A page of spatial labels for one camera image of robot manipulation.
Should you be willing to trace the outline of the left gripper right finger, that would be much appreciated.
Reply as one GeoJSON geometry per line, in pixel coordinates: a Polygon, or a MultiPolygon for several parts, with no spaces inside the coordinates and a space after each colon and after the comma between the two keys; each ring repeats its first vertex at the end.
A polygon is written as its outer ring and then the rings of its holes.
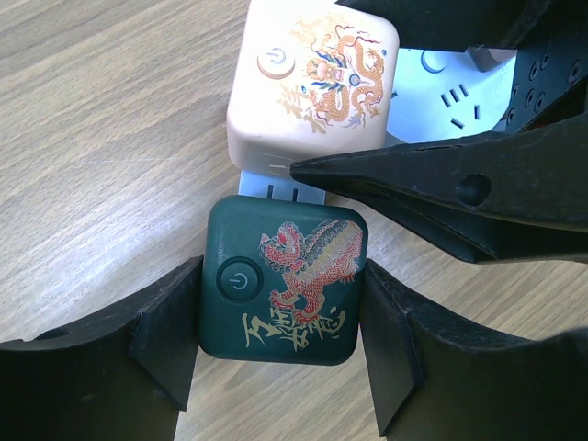
{"type": "Polygon", "coordinates": [[[365,269],[361,333],[389,440],[584,440],[587,332],[543,340],[468,320],[365,269]]]}

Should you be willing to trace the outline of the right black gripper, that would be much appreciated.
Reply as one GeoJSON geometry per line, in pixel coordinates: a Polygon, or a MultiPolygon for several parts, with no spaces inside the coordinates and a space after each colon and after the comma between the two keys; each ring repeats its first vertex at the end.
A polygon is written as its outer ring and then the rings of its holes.
{"type": "Polygon", "coordinates": [[[519,49],[509,134],[315,158],[293,164],[290,175],[359,201],[467,263],[585,262],[587,28],[573,27],[587,22],[587,3],[339,4],[387,19],[406,49],[519,49]]]}

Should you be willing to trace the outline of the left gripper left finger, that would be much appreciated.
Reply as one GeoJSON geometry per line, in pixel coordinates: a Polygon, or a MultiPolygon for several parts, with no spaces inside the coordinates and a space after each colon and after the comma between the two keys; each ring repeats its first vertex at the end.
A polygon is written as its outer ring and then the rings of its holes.
{"type": "Polygon", "coordinates": [[[187,408],[202,260],[30,340],[1,344],[4,440],[172,440],[187,408]]]}

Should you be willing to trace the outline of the dark green cube adapter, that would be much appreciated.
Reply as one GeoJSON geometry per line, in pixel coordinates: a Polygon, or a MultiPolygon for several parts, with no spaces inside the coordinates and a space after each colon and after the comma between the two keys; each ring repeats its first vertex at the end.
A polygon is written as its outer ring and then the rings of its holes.
{"type": "Polygon", "coordinates": [[[200,347],[220,359],[345,362],[356,349],[367,245],[352,209],[221,199],[208,217],[200,347]]]}

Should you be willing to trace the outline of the orange cube socket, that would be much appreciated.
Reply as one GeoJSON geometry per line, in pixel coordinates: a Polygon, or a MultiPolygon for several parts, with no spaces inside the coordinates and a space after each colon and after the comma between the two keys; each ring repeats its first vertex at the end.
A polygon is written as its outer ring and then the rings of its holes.
{"type": "Polygon", "coordinates": [[[387,19],[332,1],[251,2],[227,108],[232,163],[285,176],[383,147],[399,48],[387,19]]]}

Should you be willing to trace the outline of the small pink plug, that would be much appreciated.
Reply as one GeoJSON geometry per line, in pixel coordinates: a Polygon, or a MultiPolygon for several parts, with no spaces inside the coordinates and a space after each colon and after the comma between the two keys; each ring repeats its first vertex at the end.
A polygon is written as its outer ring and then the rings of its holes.
{"type": "Polygon", "coordinates": [[[486,73],[512,60],[516,56],[517,50],[468,47],[467,54],[476,68],[480,72],[486,73]]]}

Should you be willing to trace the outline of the light blue power strip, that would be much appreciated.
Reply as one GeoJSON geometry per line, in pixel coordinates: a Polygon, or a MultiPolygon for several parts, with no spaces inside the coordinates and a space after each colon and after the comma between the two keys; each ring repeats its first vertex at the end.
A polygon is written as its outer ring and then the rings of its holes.
{"type": "Polygon", "coordinates": [[[238,194],[247,197],[270,198],[323,205],[326,192],[291,178],[241,172],[238,194]]]}

